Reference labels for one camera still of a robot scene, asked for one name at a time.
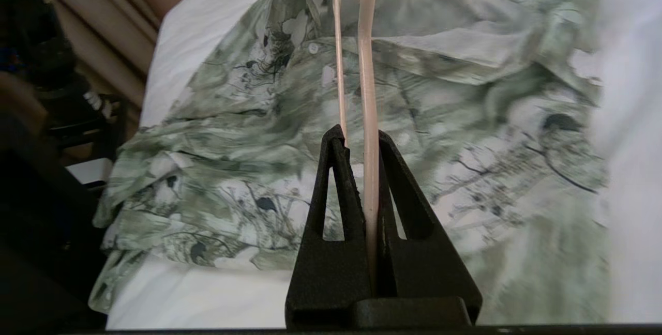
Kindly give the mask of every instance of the beige curtain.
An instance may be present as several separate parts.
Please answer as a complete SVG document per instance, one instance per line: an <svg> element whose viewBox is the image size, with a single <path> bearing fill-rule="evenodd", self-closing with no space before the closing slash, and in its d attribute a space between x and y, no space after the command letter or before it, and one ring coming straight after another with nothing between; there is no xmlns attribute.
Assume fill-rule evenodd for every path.
<svg viewBox="0 0 662 335"><path fill-rule="evenodd" d="M78 71L99 93L129 102L128 134L137 129L159 19L144 0L45 0L53 3L79 59Z"/></svg>

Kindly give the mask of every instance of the white bedsheet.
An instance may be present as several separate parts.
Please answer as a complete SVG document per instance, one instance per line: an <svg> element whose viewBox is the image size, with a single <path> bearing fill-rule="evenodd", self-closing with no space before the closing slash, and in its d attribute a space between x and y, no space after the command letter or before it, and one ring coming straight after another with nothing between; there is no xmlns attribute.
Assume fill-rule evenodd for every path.
<svg viewBox="0 0 662 335"><path fill-rule="evenodd" d="M199 64L254 1L184 0L173 8L149 71L142 126L164 118ZM605 88L590 130L610 170L610 320L659 323L662 0L603 0L601 26L601 51L580 55L577 67L598 74ZM107 328L284 327L289 278L285 271L195 267L150 256L118 288Z"/></svg>

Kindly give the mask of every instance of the mattress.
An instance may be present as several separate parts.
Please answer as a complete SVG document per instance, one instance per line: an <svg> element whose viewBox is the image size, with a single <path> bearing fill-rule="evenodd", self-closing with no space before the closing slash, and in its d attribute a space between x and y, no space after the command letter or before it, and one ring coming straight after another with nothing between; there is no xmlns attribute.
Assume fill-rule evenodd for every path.
<svg viewBox="0 0 662 335"><path fill-rule="evenodd" d="M165 18L141 126L158 124L215 45L255 0L184 0ZM610 170L596 220L610 227L610 321L662 322L662 0L603 0L601 48L577 52L600 79L589 128ZM149 256L118 287L107 328L284 327L288 271L184 265Z"/></svg>

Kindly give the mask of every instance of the white rod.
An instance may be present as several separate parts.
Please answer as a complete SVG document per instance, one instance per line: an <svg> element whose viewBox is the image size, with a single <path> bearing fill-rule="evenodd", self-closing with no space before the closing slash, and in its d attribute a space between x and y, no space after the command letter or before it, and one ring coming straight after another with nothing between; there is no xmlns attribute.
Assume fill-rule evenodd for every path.
<svg viewBox="0 0 662 335"><path fill-rule="evenodd" d="M379 205L379 137L374 95L372 25L375 0L359 0L359 76L364 110L364 215L371 283L377 274L377 223Z"/></svg>
<svg viewBox="0 0 662 335"><path fill-rule="evenodd" d="M347 134L347 114L345 113L345 75L342 67L342 34L340 29L340 2L333 0L333 17L336 33L336 78L338 79L338 106L340 107L340 128L345 137L345 147L349 146Z"/></svg>

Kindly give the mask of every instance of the white fabric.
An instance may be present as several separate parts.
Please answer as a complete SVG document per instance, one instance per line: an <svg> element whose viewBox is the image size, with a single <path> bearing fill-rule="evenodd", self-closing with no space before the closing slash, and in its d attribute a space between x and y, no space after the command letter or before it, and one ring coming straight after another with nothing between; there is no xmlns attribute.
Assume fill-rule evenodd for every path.
<svg viewBox="0 0 662 335"><path fill-rule="evenodd" d="M141 125L159 123L255 0L184 0L167 15ZM608 160L613 322L662 322L662 0L603 0L602 50L577 54L605 93L591 135ZM118 289L107 328L284 327L289 272L232 271L150 256Z"/></svg>

